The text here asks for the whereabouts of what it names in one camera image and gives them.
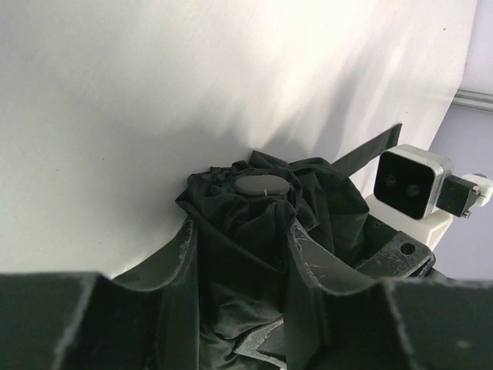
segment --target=black garment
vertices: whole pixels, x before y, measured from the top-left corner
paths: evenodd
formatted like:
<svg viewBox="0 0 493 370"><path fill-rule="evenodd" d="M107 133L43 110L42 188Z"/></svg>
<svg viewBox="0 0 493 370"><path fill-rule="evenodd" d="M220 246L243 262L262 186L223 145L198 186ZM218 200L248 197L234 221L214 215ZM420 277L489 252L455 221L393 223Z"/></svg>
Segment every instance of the black garment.
<svg viewBox="0 0 493 370"><path fill-rule="evenodd" d="M363 156L343 157L338 169L321 158L286 163L254 151L248 162L189 176L176 202L199 225L200 369L277 369L233 349L249 330L282 315L289 227L297 217L316 242L353 264L368 207L348 176L394 146L399 130L362 146ZM290 191L283 197L236 193L235 180L261 174L284 178Z"/></svg>

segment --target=black camera face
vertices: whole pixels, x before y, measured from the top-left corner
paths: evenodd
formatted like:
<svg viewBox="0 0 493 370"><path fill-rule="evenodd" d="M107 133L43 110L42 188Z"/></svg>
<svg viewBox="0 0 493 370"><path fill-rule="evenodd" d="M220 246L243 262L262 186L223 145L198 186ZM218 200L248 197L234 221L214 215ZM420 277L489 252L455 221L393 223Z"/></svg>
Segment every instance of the black camera face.
<svg viewBox="0 0 493 370"><path fill-rule="evenodd" d="M424 164L385 152L380 157L374 195L415 220L425 215L435 173Z"/></svg>

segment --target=gray trim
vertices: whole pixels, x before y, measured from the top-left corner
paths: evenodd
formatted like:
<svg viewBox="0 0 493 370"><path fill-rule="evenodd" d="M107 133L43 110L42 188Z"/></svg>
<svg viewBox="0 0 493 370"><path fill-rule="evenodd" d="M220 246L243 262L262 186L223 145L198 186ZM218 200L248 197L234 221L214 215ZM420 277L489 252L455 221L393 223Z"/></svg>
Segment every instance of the gray trim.
<svg viewBox="0 0 493 370"><path fill-rule="evenodd" d="M493 112L493 95L458 90L452 100L452 104L484 112Z"/></svg>

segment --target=camera lens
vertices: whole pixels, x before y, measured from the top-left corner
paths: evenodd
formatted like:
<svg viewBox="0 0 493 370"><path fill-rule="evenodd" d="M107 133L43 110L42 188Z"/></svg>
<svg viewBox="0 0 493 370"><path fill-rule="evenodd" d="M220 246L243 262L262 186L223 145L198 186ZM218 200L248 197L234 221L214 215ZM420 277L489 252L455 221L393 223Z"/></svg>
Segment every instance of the camera lens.
<svg viewBox="0 0 493 370"><path fill-rule="evenodd" d="M388 187L392 187L393 185L395 185L396 182L397 180L394 175L389 175L385 178L385 183Z"/></svg>
<svg viewBox="0 0 493 370"><path fill-rule="evenodd" d="M409 197L414 198L420 194L420 190L418 185L414 185L413 183L409 185L406 189L406 193Z"/></svg>

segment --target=camera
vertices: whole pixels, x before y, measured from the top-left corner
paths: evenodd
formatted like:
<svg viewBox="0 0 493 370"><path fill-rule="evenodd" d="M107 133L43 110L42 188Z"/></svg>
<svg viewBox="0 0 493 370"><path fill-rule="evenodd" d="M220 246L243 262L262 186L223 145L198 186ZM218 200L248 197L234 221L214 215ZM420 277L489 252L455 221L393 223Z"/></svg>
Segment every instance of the camera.
<svg viewBox="0 0 493 370"><path fill-rule="evenodd" d="M442 187L454 171L448 158L400 145L381 154L374 195L388 206L421 220L436 210Z"/></svg>

